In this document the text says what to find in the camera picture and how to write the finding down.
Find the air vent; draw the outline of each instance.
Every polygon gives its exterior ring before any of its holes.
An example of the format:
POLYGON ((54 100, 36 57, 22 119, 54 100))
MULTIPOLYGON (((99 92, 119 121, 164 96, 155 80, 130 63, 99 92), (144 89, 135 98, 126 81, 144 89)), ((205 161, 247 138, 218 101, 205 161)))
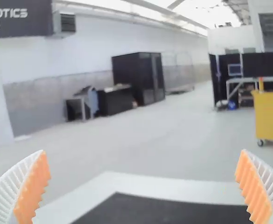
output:
POLYGON ((53 14, 54 37, 67 37, 76 33, 76 22, 74 14, 63 14, 55 12, 53 14))
POLYGON ((75 26, 75 15, 67 15, 67 14, 60 14, 61 15, 61 31, 62 32, 76 32, 75 26))

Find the black cabinet door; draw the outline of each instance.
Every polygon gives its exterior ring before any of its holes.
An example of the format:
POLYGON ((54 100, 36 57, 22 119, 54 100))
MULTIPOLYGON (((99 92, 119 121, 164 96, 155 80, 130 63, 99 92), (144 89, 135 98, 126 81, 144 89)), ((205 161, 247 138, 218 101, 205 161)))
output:
POLYGON ((153 104, 156 100, 151 53, 140 53, 139 66, 144 104, 153 104))

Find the black crate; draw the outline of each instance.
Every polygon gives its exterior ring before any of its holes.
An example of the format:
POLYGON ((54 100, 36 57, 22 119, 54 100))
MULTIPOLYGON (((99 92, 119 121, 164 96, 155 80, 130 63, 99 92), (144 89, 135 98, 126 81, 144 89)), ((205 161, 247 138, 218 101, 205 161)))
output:
POLYGON ((130 84, 138 105, 165 99, 161 53, 139 52, 112 57, 114 84, 130 84))

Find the blue object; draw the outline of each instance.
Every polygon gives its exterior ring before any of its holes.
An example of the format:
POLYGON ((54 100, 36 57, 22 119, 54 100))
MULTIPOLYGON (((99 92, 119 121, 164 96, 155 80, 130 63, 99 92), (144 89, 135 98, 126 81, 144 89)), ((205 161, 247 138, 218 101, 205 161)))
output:
POLYGON ((235 103, 234 101, 229 101, 228 109, 229 109, 230 111, 236 110, 236 109, 237 109, 236 103, 235 103))

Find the black cabinet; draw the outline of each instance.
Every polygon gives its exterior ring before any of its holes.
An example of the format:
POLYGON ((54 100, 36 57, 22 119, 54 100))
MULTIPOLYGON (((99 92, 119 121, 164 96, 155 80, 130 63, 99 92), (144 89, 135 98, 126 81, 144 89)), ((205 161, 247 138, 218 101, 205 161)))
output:
POLYGON ((165 99, 164 73, 160 53, 134 53, 112 57, 115 84, 130 84, 138 105, 165 99))
POLYGON ((133 109, 133 97, 130 85, 114 86, 98 92, 99 112, 102 116, 111 116, 133 109))

